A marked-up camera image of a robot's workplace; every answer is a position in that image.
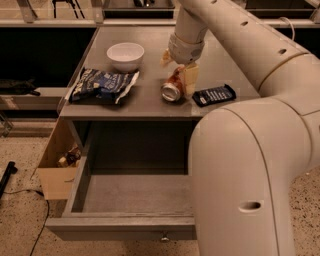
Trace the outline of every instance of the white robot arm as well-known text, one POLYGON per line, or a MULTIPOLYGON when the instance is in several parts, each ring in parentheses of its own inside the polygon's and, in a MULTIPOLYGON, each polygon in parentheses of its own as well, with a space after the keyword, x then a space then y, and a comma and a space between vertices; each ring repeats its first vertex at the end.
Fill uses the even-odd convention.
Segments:
POLYGON ((180 0, 169 51, 188 64, 209 29, 261 99, 212 111, 191 138, 202 256, 293 256, 289 186, 320 165, 320 61, 229 0, 180 0))

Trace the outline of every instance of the white bowl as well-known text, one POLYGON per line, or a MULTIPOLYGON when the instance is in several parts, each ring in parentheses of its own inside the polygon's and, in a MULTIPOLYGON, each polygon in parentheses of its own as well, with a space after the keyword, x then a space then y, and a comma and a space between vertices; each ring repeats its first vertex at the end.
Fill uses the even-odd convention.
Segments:
POLYGON ((144 48, 135 43, 120 43, 111 46, 107 56, 114 68, 121 72, 133 72, 142 62, 144 48))

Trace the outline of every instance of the gray drawer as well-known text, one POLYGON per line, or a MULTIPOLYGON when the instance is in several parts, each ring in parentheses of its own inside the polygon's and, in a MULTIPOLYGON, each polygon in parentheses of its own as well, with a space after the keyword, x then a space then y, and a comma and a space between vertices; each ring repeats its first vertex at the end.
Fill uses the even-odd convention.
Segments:
POLYGON ((65 211, 64 240, 196 239, 187 175, 192 121, 93 122, 65 211))

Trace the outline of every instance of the cabinet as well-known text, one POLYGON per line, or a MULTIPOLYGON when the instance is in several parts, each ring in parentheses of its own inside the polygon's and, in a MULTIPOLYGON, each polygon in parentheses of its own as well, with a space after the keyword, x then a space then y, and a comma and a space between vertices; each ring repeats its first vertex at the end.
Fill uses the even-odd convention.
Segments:
MULTIPOLYGON (((82 150, 65 211, 46 223, 62 239, 196 239, 188 144, 197 122, 230 102, 199 108, 192 100, 162 99, 161 85, 176 67, 159 65, 173 29, 101 27, 84 56, 83 67, 112 71, 111 45, 130 41, 145 48, 139 79, 120 105, 90 98, 66 102, 60 113, 82 150)), ((236 102, 259 97, 209 33, 199 65, 197 90, 228 83, 236 102)))

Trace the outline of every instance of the cardboard box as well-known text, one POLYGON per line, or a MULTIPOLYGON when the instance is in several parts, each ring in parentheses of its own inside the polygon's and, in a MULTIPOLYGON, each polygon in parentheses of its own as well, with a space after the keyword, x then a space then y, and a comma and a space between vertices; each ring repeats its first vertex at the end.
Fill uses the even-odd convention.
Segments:
POLYGON ((37 168, 46 200, 68 199, 77 168, 57 163, 74 145, 68 124, 59 118, 37 168))

